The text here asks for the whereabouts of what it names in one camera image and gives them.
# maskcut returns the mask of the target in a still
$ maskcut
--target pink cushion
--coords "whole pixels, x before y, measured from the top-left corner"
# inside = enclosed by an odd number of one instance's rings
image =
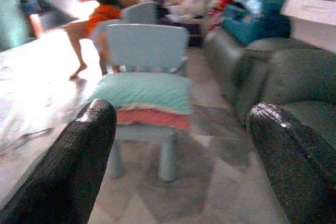
[[[118,111],[117,124],[127,125],[136,123],[167,126],[180,130],[189,130],[190,128],[187,115],[167,113],[155,109],[134,109]]]

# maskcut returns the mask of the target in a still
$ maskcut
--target person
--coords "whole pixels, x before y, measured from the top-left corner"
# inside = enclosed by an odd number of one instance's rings
[[[70,76],[70,80],[76,78],[79,72],[87,68],[83,61],[79,40],[89,38],[93,41],[99,54],[99,65],[102,75],[107,73],[105,61],[109,57],[106,26],[120,22],[121,9],[137,4],[139,0],[97,0],[99,6],[84,22],[71,23],[66,27],[70,43],[78,57],[79,68]],[[112,65],[114,72],[119,72],[119,66]]]

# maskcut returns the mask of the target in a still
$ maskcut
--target plastic chair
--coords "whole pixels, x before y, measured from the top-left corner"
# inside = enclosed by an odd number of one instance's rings
[[[109,25],[107,35],[115,64],[161,68],[162,72],[168,72],[169,69],[181,65],[188,42],[186,28],[162,25]],[[159,177],[166,182],[176,178],[175,129],[142,124],[119,125],[115,139],[111,151],[111,169],[114,177],[120,176],[123,172],[119,141],[133,140],[160,141]]]
[[[157,6],[154,1],[129,6],[121,11],[121,19],[131,24],[157,24]]]

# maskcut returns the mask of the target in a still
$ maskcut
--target pillow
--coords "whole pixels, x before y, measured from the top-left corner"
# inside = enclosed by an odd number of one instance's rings
[[[157,109],[191,114],[191,83],[169,73],[114,73],[104,76],[86,102],[104,99],[123,110]]]
[[[180,130],[189,130],[190,128],[187,115],[167,113],[155,109],[118,110],[117,118],[118,124],[121,125],[144,123]]]

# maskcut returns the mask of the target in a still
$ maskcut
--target floor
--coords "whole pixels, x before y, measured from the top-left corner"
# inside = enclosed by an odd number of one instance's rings
[[[0,52],[0,201],[29,164],[75,117],[100,80],[98,55],[83,40],[88,68],[69,81],[77,61],[63,30]],[[236,122],[199,48],[190,48],[190,132],[179,132],[178,179],[157,176],[158,143],[124,141],[125,173],[109,164],[90,224],[287,223],[247,132]]]

